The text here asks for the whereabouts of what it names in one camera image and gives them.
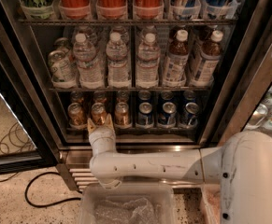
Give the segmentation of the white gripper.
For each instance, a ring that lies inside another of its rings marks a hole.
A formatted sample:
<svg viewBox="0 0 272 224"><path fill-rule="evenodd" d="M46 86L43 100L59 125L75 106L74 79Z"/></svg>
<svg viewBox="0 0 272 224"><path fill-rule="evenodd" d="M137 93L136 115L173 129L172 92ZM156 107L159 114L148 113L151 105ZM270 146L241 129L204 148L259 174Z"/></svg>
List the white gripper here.
<svg viewBox="0 0 272 224"><path fill-rule="evenodd" d="M91 118L87 120L89 142L94 155L116 151L116 134L111 115L106 117L106 126L96 126Z"/></svg>

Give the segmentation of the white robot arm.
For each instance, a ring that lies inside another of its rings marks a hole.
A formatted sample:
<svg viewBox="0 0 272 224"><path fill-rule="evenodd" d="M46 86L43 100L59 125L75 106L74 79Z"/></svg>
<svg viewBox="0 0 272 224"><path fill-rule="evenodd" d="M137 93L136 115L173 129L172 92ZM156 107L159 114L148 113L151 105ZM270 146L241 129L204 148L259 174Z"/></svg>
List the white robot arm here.
<svg viewBox="0 0 272 224"><path fill-rule="evenodd" d="M88 120L87 130L90 169L104 188L117 188L126 176L218 183L221 224L272 224L272 137L245 131L221 147L124 154L111 116L101 126Z"/></svg>

